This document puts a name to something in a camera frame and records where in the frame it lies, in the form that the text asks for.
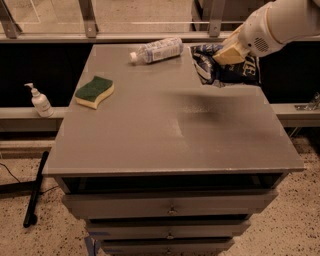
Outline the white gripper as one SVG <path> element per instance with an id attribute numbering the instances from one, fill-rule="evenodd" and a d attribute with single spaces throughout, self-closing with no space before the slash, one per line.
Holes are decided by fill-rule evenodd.
<path id="1" fill-rule="evenodd" d="M 220 65 L 238 64 L 245 61 L 249 52 L 264 57 L 281 50 L 285 45 L 285 10 L 285 2 L 268 2 L 254 11 L 222 42 L 223 47 L 213 59 Z"/>

